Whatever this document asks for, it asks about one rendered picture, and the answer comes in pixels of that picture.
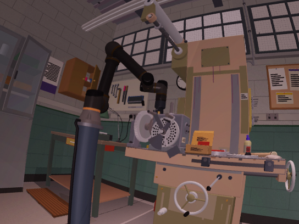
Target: yellow box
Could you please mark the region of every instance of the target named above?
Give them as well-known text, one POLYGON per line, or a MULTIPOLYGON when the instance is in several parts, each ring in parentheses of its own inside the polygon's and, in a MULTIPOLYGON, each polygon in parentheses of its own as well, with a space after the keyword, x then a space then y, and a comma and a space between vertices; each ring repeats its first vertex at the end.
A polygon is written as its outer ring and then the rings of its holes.
POLYGON ((202 154, 202 155, 211 155, 212 146, 210 145, 193 145, 187 144, 185 153, 188 154, 202 154))
POLYGON ((75 139, 73 139, 73 138, 67 138, 67 142, 66 142, 66 144, 75 146, 75 139))
POLYGON ((209 146, 213 145, 214 131, 194 131, 192 145, 198 145, 198 142, 209 142, 209 146))

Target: gray floor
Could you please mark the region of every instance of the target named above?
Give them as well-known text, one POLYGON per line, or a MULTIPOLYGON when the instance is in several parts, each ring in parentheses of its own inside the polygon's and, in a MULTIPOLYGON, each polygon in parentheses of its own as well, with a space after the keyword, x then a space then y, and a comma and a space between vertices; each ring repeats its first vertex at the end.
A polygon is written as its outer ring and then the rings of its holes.
MULTIPOLYGON (((5 224, 66 224, 68 216, 53 218, 26 189, 44 188, 45 182, 25 182, 21 193, 0 194, 0 223, 5 224)), ((48 187, 66 202, 69 190, 51 181, 48 187)), ((128 198, 121 198, 99 205, 99 216, 91 218, 92 224, 153 224, 154 203, 134 198, 133 206, 128 206, 128 198)))

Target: power outlet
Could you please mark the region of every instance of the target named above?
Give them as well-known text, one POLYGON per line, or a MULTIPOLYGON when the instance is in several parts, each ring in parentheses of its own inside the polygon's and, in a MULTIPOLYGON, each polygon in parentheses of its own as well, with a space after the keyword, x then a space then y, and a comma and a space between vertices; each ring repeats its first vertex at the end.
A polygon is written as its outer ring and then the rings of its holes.
POLYGON ((278 114, 266 114, 267 121, 278 121, 278 114))

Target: bulletin board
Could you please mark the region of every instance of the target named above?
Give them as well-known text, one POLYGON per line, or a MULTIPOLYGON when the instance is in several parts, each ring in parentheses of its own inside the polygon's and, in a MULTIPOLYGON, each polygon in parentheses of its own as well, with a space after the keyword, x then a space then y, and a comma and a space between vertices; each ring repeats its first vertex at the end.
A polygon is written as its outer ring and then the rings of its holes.
POLYGON ((109 90, 109 96, 110 96, 109 107, 115 111, 147 110, 148 93, 140 91, 140 80, 138 79, 112 82, 109 90), (115 85, 117 84, 119 89, 118 91, 115 89, 115 85))
POLYGON ((267 65, 270 110, 299 109, 299 64, 267 65))

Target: glass cabinet door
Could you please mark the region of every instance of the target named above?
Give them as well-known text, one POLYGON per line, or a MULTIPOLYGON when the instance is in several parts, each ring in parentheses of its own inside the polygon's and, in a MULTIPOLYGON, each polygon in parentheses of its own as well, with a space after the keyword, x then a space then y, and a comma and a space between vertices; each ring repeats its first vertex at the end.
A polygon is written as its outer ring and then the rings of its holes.
POLYGON ((21 39, 20 35, 0 26, 0 96, 21 39))
POLYGON ((3 110, 33 117, 51 51, 28 36, 16 63, 3 110))

